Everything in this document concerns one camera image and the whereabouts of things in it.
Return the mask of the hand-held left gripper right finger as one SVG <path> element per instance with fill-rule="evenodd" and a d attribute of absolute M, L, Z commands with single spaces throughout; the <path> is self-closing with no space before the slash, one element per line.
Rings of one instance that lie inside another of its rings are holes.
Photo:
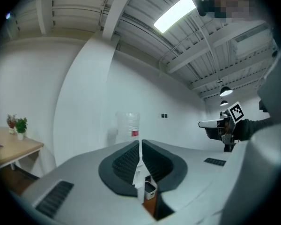
<path fill-rule="evenodd" d="M 185 160 L 148 140 L 142 140 L 141 143 L 143 163 L 159 192 L 176 189 L 188 172 Z"/>

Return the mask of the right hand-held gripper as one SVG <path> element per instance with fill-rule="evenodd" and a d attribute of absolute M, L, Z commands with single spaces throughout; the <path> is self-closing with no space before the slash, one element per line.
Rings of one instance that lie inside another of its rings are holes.
<path fill-rule="evenodd" d="M 244 117 L 244 112 L 237 101 L 227 110 L 220 112 L 220 119 L 206 120 L 198 123 L 200 128 L 205 128 L 208 138 L 221 140 L 224 143 L 224 152 L 232 152 L 235 142 L 233 132 L 236 124 Z"/>

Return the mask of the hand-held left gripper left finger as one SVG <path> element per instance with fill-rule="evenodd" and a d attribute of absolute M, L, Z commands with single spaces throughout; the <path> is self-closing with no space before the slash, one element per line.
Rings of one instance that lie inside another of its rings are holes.
<path fill-rule="evenodd" d="M 114 193 L 136 197 L 133 179 L 139 161 L 139 141 L 135 140 L 102 160 L 98 168 L 99 177 Z"/>

